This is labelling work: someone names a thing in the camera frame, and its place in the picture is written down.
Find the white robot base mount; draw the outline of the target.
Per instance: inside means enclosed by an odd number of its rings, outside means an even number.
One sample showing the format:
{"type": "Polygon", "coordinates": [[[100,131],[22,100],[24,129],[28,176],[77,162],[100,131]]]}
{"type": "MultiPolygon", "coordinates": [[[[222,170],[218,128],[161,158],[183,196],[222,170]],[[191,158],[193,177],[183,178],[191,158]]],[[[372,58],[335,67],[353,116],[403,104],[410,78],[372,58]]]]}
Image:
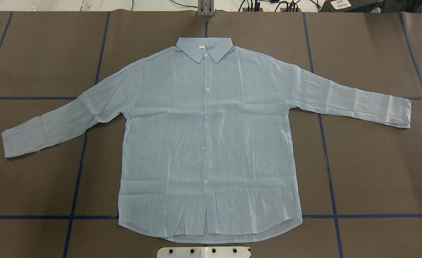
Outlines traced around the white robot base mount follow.
{"type": "Polygon", "coordinates": [[[170,247],[160,248],[157,258],[250,258],[250,248],[244,246],[170,247]]]}

